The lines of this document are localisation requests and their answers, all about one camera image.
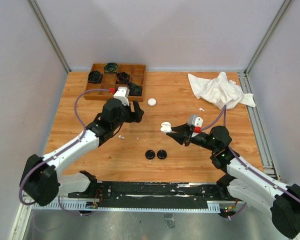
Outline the white round case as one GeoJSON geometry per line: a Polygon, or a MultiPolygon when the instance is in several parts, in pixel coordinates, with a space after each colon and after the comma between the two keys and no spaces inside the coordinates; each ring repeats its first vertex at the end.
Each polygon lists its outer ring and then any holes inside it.
{"type": "Polygon", "coordinates": [[[166,133],[171,133],[172,132],[172,125],[169,122],[165,121],[165,122],[161,123],[160,131],[162,133],[165,133],[165,134],[166,133]]]}
{"type": "Polygon", "coordinates": [[[156,99],[154,98],[150,98],[148,101],[147,101],[147,104],[151,107],[154,107],[156,104],[157,104],[157,101],[156,99]]]}

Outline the black earbud charging case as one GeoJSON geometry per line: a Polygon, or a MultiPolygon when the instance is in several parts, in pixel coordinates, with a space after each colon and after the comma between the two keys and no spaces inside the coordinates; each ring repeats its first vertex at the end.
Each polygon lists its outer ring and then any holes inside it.
{"type": "Polygon", "coordinates": [[[157,152],[157,157],[161,160],[164,160],[166,159],[168,156],[167,152],[163,149],[160,149],[158,152],[157,152]]]}

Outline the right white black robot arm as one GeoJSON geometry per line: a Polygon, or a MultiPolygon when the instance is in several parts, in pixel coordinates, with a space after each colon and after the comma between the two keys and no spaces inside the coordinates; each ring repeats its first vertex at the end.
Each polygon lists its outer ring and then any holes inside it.
{"type": "Polygon", "coordinates": [[[225,173],[217,181],[220,199],[233,197],[263,212],[289,239],[300,233],[300,186],[278,181],[248,163],[229,146],[232,138],[225,126],[215,126],[210,133],[186,123],[160,130],[180,145],[195,144],[211,151],[213,165],[225,173]]]}

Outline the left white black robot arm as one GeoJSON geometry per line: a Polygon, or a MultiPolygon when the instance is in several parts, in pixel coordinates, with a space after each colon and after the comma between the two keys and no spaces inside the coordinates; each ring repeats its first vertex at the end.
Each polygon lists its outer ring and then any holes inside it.
{"type": "Polygon", "coordinates": [[[110,98],[94,121],[83,127],[82,133],[55,151],[43,156],[31,155],[25,164],[19,184],[19,198],[22,192],[28,194],[34,203],[46,206],[56,197],[79,193],[91,198],[97,193],[97,179],[87,171],[63,175],[69,165],[86,153],[100,147],[113,138],[124,123],[139,123],[144,111],[138,101],[133,105],[110,98]]]}

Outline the dark rolled fabric bottom right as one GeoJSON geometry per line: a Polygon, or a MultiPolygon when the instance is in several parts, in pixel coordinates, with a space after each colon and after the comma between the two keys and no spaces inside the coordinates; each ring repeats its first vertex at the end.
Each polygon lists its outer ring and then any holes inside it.
{"type": "Polygon", "coordinates": [[[133,82],[128,82],[127,86],[129,88],[129,95],[130,96],[140,97],[142,95],[142,86],[137,85],[133,82]]]}

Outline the dark rolled fabric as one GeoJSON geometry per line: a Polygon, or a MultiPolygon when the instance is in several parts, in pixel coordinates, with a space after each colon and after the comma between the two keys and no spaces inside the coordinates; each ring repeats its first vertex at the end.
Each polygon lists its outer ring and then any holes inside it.
{"type": "Polygon", "coordinates": [[[119,69],[119,64],[115,62],[109,62],[104,66],[103,69],[106,74],[117,74],[119,69]]]}
{"type": "Polygon", "coordinates": [[[125,85],[130,81],[130,75],[126,72],[118,72],[116,74],[116,84],[125,85]]]}
{"type": "Polygon", "coordinates": [[[100,71],[95,70],[88,74],[87,81],[89,84],[100,84],[102,82],[102,78],[103,74],[100,71]]]}
{"type": "Polygon", "coordinates": [[[127,86],[129,88],[129,95],[130,96],[140,97],[142,95],[142,86],[137,85],[133,82],[128,82],[127,86]]]}

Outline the dark rolled fabric middle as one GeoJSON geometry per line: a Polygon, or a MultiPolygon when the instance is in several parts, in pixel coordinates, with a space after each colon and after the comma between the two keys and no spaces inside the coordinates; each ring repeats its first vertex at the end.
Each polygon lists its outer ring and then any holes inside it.
{"type": "Polygon", "coordinates": [[[130,75],[126,72],[118,72],[116,74],[116,84],[125,85],[130,81],[130,75]]]}

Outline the wooden compartment tray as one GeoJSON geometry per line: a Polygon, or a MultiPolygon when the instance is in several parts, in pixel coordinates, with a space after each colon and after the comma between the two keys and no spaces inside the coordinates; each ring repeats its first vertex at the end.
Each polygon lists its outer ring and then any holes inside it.
{"type": "MultiPolygon", "coordinates": [[[[107,89],[118,89],[119,87],[128,87],[127,84],[116,84],[116,73],[105,73],[104,66],[107,63],[93,63],[90,69],[92,71],[99,71],[103,74],[102,81],[100,84],[91,84],[87,82],[85,85],[85,90],[95,89],[96,91],[88,92],[84,95],[86,100],[98,100],[105,101],[111,97],[113,94],[108,92],[107,89]]],[[[119,64],[117,73],[126,72],[130,75],[129,82],[135,83],[142,86],[141,96],[131,96],[128,95],[130,101],[137,100],[143,102],[146,93],[146,82],[147,82],[147,67],[144,64],[132,64],[132,63],[117,63],[119,64]]]]}

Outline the dark rolled fabric top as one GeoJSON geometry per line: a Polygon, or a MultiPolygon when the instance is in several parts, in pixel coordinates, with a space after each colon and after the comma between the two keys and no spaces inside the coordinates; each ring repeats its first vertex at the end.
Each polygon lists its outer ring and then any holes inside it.
{"type": "Polygon", "coordinates": [[[117,74],[119,69],[119,64],[115,62],[109,62],[104,66],[103,69],[106,74],[117,74]]]}

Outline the white crumpled cloth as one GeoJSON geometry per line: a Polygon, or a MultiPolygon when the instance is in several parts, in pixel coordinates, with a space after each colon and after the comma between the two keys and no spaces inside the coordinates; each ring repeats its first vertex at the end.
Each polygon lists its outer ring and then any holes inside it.
{"type": "Polygon", "coordinates": [[[228,79],[225,72],[220,72],[218,77],[213,79],[200,78],[190,73],[187,77],[194,96],[213,104],[220,110],[224,106],[227,110],[232,110],[238,104],[256,107],[254,95],[244,93],[235,81],[228,79]]]}

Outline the dark rolled fabric far left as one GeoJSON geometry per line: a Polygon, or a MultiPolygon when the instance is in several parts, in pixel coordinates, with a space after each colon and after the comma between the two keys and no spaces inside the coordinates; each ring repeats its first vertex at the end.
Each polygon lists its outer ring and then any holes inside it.
{"type": "Polygon", "coordinates": [[[102,82],[102,78],[103,74],[100,71],[95,70],[88,74],[87,81],[89,84],[100,84],[102,82]]]}

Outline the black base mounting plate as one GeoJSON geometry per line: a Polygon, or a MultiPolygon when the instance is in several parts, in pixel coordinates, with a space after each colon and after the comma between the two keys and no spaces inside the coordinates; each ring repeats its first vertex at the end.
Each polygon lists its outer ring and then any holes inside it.
{"type": "Polygon", "coordinates": [[[198,198],[204,201],[230,201],[236,199],[227,195],[215,183],[200,182],[131,182],[131,181],[103,181],[93,184],[92,190],[72,192],[67,195],[74,199],[96,200],[97,204],[114,197],[179,197],[198,198]]]}

